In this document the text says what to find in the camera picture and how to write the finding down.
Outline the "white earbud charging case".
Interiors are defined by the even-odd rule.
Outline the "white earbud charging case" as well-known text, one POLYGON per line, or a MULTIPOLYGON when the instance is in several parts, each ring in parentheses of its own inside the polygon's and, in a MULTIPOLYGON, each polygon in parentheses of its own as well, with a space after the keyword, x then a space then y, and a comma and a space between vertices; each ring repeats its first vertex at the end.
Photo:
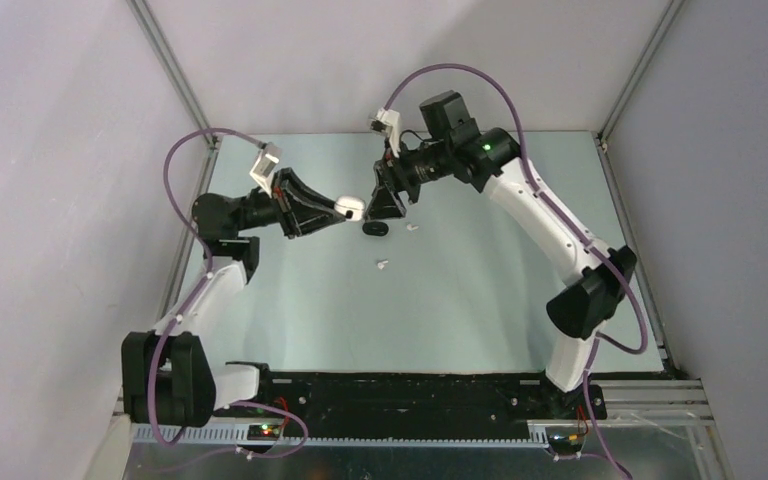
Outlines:
POLYGON ((364 219, 366 203, 358 197, 343 195, 334 201, 334 210, 346 221, 359 222, 364 219))

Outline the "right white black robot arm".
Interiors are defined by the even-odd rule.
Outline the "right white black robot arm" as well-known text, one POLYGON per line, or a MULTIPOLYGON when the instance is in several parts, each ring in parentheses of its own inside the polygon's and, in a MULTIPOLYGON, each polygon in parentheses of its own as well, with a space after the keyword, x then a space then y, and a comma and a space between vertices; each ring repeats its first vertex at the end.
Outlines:
POLYGON ((582 403, 579 386, 604 323, 625 299, 636 267, 627 246, 592 234, 536 173, 520 144, 502 128, 481 131, 461 94, 446 91, 420 106, 428 138, 416 148, 401 139, 401 116, 381 108, 369 121, 385 138, 373 165, 376 182, 368 223, 403 218, 422 185, 448 176, 472 186, 506 211, 553 264, 563 290, 546 305, 557 338, 544 370, 545 411, 566 418, 582 403))

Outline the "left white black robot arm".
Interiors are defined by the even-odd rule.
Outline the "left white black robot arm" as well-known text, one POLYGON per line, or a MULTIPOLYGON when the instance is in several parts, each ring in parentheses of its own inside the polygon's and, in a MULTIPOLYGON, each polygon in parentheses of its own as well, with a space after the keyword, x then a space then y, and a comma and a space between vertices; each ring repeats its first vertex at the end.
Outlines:
POLYGON ((256 186, 245 196, 205 193, 193 202, 191 229, 203 248, 197 280, 152 330, 122 342, 123 409, 135 423, 202 427, 237 402, 252 416, 271 412, 276 390, 258 367, 218 365, 205 352, 209 334, 260 263, 259 238, 241 233, 276 225, 295 239, 363 217, 363 200, 330 199, 290 168, 250 176, 256 186))

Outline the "black earbud charging case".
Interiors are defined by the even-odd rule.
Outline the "black earbud charging case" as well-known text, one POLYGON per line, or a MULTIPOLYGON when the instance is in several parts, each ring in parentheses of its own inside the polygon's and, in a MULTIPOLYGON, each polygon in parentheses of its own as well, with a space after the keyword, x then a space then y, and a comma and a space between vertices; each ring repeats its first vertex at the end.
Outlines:
POLYGON ((363 224, 362 231, 368 236, 385 237, 389 233, 389 226, 382 221, 370 221, 363 224))

